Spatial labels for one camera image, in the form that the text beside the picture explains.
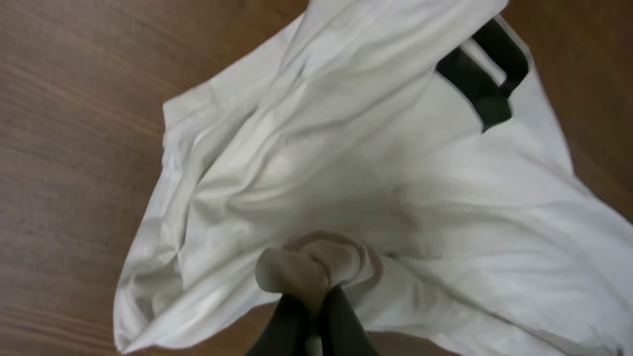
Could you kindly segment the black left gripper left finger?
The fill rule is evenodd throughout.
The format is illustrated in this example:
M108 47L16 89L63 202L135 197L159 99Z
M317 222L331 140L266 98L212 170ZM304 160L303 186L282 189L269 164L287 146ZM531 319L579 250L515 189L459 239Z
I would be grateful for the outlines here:
M297 298L284 294L246 356L315 356L315 316Z

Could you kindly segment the white Puma t-shirt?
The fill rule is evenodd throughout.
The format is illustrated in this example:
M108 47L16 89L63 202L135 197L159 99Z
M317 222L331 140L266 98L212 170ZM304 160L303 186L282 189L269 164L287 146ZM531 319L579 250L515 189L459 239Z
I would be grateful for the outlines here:
M167 101L117 349L340 286L366 329L462 355L630 354L632 226L576 176L502 9L313 1Z

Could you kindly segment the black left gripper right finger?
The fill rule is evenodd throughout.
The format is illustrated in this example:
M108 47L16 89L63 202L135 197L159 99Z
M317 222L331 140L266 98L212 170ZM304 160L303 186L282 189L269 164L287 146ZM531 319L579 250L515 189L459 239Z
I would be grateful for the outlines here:
M318 314L323 356L378 356L340 286L332 288Z

